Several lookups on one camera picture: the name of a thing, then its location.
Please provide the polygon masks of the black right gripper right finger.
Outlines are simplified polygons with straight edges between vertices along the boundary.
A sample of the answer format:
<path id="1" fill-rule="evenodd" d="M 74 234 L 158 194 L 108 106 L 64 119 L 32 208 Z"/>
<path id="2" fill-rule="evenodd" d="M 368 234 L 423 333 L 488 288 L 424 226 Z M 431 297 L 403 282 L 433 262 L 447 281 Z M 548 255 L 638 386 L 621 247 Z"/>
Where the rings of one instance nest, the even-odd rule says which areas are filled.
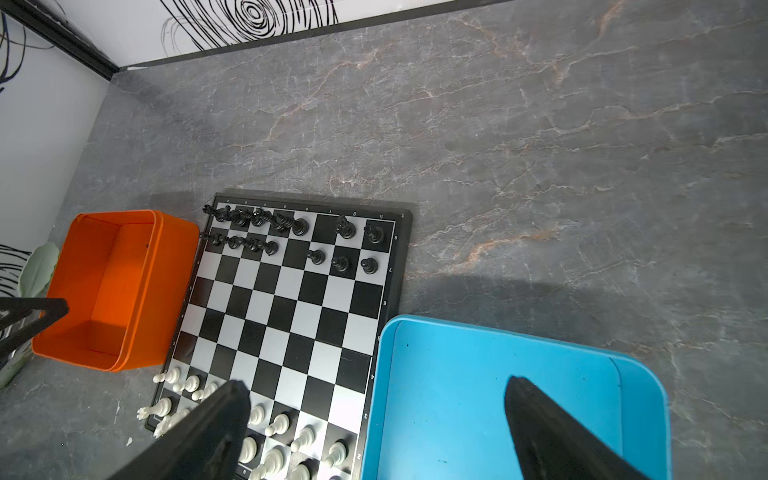
<path id="1" fill-rule="evenodd" d="M 509 378 L 504 410 L 525 479 L 643 479 L 525 377 Z"/>

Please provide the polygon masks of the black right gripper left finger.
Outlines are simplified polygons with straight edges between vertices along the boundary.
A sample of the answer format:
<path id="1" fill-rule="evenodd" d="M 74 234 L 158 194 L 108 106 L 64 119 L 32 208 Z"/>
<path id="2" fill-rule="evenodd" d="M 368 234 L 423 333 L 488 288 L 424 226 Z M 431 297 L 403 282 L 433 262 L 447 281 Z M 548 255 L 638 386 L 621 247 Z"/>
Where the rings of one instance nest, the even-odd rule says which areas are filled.
<path id="1" fill-rule="evenodd" d="M 249 390 L 230 380 L 114 479 L 233 479 L 250 416 Z"/>

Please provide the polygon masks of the black chess knight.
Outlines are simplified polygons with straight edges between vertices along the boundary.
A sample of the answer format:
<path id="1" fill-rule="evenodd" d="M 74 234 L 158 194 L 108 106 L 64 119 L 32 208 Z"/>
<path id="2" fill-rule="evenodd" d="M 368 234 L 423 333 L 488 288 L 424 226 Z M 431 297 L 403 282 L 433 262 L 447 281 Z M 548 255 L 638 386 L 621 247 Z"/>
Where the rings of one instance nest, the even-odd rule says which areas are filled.
<path id="1" fill-rule="evenodd" d="M 343 239 L 352 239 L 357 233 L 357 227 L 347 219 L 345 215 L 340 215 L 335 223 L 336 233 Z"/>

